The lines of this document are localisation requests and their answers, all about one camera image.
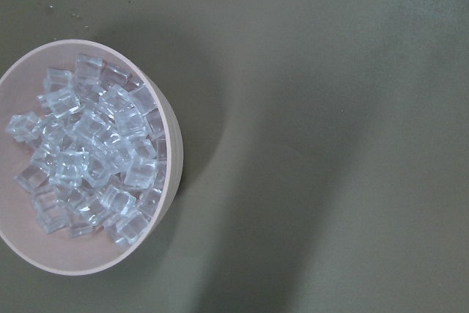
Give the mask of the clear ice cubes pile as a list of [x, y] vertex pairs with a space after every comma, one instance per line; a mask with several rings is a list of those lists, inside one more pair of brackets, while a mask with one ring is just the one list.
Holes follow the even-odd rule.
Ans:
[[134, 244], [158, 207], [166, 179], [166, 135], [158, 105], [126, 69], [81, 54], [73, 70], [49, 68], [42, 111], [13, 116], [6, 131], [32, 150], [16, 181], [37, 223], [72, 237], [103, 229]]

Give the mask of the pink bowl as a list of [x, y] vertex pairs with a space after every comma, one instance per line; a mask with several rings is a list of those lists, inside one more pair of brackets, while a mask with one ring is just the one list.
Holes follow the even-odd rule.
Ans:
[[175, 113], [158, 86], [129, 58], [100, 43], [88, 40], [58, 40], [28, 52], [1, 77], [1, 127], [21, 109], [38, 107], [48, 67], [73, 68], [78, 54], [100, 57], [129, 70], [149, 88], [158, 104], [166, 134], [167, 166], [163, 193], [157, 210], [141, 237], [120, 248], [99, 230], [83, 240], [72, 239], [65, 230], [46, 234], [37, 224], [29, 196], [14, 180], [28, 161], [25, 150], [5, 132], [1, 133], [1, 240], [20, 258], [44, 271], [63, 276], [98, 273], [129, 257], [159, 225], [177, 193], [183, 168], [183, 142]]

